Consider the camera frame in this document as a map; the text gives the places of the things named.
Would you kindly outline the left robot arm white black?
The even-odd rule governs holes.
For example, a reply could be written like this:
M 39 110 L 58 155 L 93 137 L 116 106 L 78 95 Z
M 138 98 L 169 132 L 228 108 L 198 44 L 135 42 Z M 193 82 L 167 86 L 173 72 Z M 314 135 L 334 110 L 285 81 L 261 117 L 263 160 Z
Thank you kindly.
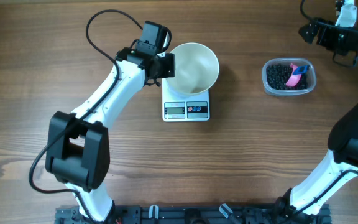
M 104 178 L 110 166 L 108 129 L 128 101 L 146 85 L 175 75 L 172 53 L 123 48 L 98 89 L 71 113 L 51 118 L 45 168 L 65 185 L 88 222 L 107 223 L 115 204 Z

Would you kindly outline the white bowl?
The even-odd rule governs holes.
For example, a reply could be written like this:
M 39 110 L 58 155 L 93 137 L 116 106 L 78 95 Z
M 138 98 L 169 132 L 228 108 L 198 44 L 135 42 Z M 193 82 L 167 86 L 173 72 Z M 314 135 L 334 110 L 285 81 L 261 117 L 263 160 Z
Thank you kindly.
M 181 95 L 197 95 L 215 84 L 220 66 L 209 47 L 189 42 L 175 47 L 170 53 L 175 56 L 175 76 L 166 79 L 170 89 Z

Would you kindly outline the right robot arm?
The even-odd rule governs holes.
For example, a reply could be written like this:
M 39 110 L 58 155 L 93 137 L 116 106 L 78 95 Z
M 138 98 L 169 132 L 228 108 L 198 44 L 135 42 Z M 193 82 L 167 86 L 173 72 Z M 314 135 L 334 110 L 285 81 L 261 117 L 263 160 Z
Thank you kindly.
M 336 1 L 336 22 L 302 14 L 309 23 L 299 29 L 307 43 L 335 55 L 353 51 L 358 62 L 358 15 L 353 1 Z M 332 128 L 328 152 L 314 171 L 299 185 L 288 189 L 275 202 L 272 220 L 280 223 L 319 223 L 321 207 L 346 182 L 358 177 L 358 104 Z

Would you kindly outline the pink scoop blue handle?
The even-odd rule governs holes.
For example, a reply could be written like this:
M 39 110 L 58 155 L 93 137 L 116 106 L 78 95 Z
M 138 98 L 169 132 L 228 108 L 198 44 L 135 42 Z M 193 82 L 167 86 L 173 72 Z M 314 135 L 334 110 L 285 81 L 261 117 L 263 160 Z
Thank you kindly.
M 301 77 L 308 72 L 310 66 L 303 65 L 303 66 L 299 67 L 299 66 L 291 63 L 290 68 L 292 69 L 292 73 L 291 73 L 289 79 L 287 80 L 287 82 L 285 83 L 285 85 L 288 87 L 294 87 L 300 82 Z

